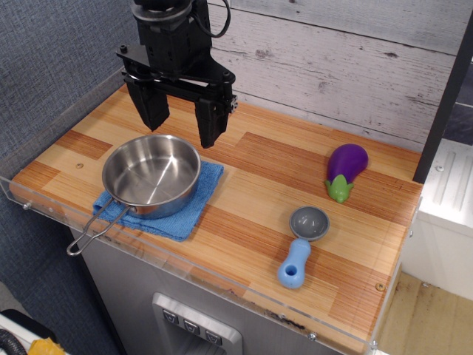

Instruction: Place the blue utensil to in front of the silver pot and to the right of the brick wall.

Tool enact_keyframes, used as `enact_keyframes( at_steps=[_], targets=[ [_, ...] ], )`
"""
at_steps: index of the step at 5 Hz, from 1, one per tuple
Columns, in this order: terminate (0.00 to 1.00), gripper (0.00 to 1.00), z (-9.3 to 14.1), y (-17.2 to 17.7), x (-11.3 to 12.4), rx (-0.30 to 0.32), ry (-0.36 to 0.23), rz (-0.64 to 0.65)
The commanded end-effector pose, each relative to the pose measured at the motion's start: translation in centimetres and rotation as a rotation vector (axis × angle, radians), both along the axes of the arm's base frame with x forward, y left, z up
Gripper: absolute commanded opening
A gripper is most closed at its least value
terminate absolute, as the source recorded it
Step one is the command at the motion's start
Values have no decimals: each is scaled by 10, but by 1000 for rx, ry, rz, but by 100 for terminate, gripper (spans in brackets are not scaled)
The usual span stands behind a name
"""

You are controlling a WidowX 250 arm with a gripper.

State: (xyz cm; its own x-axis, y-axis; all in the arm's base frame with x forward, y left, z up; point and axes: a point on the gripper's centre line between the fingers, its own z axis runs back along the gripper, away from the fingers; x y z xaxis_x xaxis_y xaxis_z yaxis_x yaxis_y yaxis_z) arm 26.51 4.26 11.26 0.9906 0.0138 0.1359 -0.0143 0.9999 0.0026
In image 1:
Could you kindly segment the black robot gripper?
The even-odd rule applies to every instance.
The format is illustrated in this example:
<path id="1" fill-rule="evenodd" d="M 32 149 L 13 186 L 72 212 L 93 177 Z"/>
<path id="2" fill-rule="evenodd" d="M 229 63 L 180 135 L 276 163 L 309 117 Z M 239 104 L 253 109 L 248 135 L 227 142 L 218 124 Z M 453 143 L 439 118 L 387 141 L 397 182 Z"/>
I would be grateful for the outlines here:
<path id="1" fill-rule="evenodd" d="M 195 18 L 178 25 L 138 21 L 139 44 L 120 45 L 126 86 L 143 123 L 155 131 L 169 117 L 166 95 L 195 103 L 202 148 L 211 148 L 237 108 L 235 75 L 211 56 L 211 38 Z"/>

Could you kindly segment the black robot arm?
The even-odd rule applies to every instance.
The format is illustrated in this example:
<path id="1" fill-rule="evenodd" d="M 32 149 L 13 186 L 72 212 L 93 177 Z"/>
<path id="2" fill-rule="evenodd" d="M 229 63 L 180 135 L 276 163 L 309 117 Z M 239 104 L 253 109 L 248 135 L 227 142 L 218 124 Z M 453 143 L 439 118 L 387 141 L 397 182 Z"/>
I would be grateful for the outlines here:
<path id="1" fill-rule="evenodd" d="M 124 81 L 144 124 L 156 130 L 170 116 L 167 98 L 194 103 L 200 142 L 210 148 L 237 107 L 235 75 L 211 57 L 206 1 L 133 1 L 140 43 L 120 45 Z"/>

